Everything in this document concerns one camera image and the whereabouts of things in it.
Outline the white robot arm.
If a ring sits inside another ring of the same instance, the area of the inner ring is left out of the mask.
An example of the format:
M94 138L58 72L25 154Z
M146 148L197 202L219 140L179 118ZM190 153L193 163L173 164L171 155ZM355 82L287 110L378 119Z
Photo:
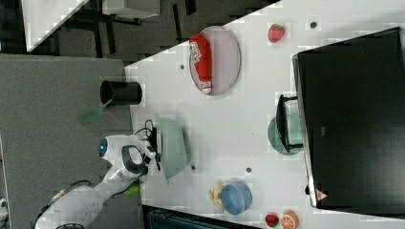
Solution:
M87 229L112 196L126 191L148 173L161 152L156 128L150 135L109 135L98 146L99 156L111 167L95 187L80 185L59 192L38 217L33 229Z

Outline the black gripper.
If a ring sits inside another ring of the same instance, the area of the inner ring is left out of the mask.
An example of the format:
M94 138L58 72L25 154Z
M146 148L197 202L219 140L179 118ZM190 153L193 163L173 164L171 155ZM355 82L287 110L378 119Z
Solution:
M155 161L158 170L161 170L161 161L160 161L160 152L159 152L159 146L160 144L158 143L158 130L156 127L152 128L152 131L149 135L145 136L145 139L143 140L144 147L145 147L145 153L144 153L144 162L147 165L150 165L152 161Z

